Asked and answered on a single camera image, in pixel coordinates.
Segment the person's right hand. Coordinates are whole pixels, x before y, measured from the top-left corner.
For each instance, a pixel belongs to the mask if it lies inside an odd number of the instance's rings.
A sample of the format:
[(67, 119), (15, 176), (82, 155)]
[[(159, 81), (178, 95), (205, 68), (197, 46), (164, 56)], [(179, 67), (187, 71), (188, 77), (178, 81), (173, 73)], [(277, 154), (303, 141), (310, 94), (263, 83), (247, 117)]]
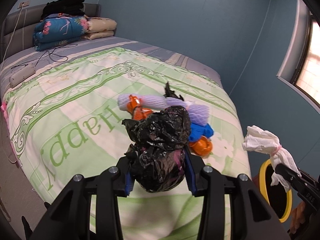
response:
[(295, 209), (291, 212), (290, 232), (296, 233), (301, 224), (305, 222), (305, 210), (306, 204), (304, 201), (300, 202)]

